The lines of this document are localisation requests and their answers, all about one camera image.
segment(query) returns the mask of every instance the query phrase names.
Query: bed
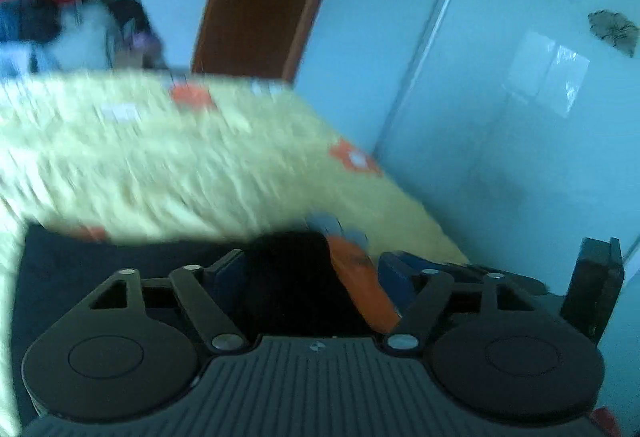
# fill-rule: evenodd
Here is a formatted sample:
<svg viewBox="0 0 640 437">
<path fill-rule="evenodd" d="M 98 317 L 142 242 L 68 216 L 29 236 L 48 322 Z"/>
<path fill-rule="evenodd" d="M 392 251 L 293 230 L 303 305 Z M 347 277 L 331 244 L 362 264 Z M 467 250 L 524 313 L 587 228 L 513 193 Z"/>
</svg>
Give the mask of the bed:
<svg viewBox="0 0 640 437">
<path fill-rule="evenodd" d="M 0 434 L 19 432 L 7 338 L 27 221 L 117 243 L 250 239 L 325 212 L 369 252 L 466 258 L 421 204 L 285 84 L 162 72 L 0 82 Z"/>
</svg>

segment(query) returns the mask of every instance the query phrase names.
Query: metal screw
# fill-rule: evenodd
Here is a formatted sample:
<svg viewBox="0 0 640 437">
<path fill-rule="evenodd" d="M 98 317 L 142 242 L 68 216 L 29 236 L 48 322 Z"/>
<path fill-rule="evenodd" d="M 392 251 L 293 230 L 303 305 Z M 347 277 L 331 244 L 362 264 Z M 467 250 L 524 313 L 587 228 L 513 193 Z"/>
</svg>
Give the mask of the metal screw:
<svg viewBox="0 0 640 437">
<path fill-rule="evenodd" d="M 410 351 L 415 349 L 419 343 L 418 338 L 411 334 L 394 334 L 386 340 L 386 344 L 396 351 Z"/>
<path fill-rule="evenodd" d="M 211 340 L 211 345 L 219 351 L 237 351 L 244 346 L 244 340 L 237 334 L 221 334 Z"/>
<path fill-rule="evenodd" d="M 316 341 L 316 343 L 309 345 L 309 348 L 314 352 L 321 352 L 325 350 L 326 345 L 322 341 Z"/>
</svg>

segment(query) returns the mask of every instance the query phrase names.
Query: orange object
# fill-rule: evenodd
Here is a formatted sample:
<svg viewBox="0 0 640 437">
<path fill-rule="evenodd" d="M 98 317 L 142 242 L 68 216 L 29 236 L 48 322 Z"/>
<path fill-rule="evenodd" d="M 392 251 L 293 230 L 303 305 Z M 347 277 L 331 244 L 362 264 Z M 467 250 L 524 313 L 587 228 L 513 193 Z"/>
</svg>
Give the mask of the orange object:
<svg viewBox="0 0 640 437">
<path fill-rule="evenodd" d="M 352 172 L 375 173 L 382 175 L 376 162 L 359 148 L 347 140 L 340 140 L 329 149 L 329 155 L 340 161 Z"/>
<path fill-rule="evenodd" d="M 218 109 L 206 87 L 193 84 L 176 85 L 171 89 L 171 99 L 178 105 L 192 109 Z"/>
<path fill-rule="evenodd" d="M 101 226 L 81 226 L 72 230 L 69 235 L 87 242 L 104 242 L 107 240 L 107 230 Z"/>
<path fill-rule="evenodd" d="M 610 437 L 622 437 L 618 421 L 608 407 L 597 408 L 591 412 L 591 419 Z"/>
<path fill-rule="evenodd" d="M 378 282 L 373 262 L 359 245 L 342 237 L 326 237 L 331 263 L 353 305 L 376 332 L 387 334 L 400 317 Z"/>
</svg>

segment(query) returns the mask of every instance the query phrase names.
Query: circular pad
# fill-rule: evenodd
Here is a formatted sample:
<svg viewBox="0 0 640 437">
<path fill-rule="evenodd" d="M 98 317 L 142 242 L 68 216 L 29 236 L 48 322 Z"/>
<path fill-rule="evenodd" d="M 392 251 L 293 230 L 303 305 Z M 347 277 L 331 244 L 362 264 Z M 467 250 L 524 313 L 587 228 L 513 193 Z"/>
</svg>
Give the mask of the circular pad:
<svg viewBox="0 0 640 437">
<path fill-rule="evenodd" d="M 463 404 L 520 422 L 583 414 L 604 378 L 595 345 L 535 312 L 504 312 L 460 325 L 436 341 L 431 367 Z"/>
<path fill-rule="evenodd" d="M 34 404 L 66 419 L 108 422 L 148 413 L 188 388 L 198 360 L 176 329 L 131 309 L 82 316 L 62 319 L 25 354 Z"/>
<path fill-rule="evenodd" d="M 97 336 L 78 343 L 69 353 L 69 365 L 92 379 L 113 379 L 132 372 L 145 355 L 134 340 Z"/>
</svg>

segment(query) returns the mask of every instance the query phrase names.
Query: orange flower pattern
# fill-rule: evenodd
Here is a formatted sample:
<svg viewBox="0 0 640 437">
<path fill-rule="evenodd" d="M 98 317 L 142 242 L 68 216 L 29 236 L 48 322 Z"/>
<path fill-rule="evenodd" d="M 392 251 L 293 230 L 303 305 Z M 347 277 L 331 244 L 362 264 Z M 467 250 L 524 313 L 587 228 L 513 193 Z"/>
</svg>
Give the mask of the orange flower pattern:
<svg viewBox="0 0 640 437">
<path fill-rule="evenodd" d="M 382 176 L 382 171 L 376 162 L 359 148 L 347 140 L 340 140 L 329 149 L 329 155 L 335 157 L 351 172 L 375 173 Z"/>
<path fill-rule="evenodd" d="M 80 226 L 72 229 L 69 235 L 85 242 L 104 242 L 109 239 L 107 230 L 101 226 Z"/>
<path fill-rule="evenodd" d="M 184 83 L 172 87 L 170 94 L 177 105 L 191 109 L 218 109 L 206 87 Z"/>
</svg>

